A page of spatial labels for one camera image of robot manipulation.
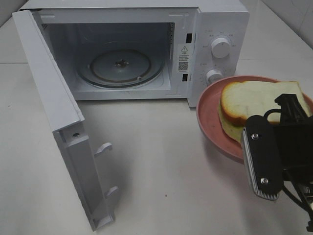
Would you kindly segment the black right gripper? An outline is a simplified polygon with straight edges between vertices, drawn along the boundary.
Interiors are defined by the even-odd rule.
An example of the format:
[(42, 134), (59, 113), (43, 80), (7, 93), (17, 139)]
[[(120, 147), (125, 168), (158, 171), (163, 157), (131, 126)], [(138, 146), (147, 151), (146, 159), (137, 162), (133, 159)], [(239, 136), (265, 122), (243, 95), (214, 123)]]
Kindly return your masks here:
[(275, 100), (280, 106), (280, 123), (272, 125), (276, 156), (271, 183), (299, 183), (301, 199), (309, 214), (307, 231), (313, 231), (313, 118), (308, 117), (296, 94), (281, 94)]

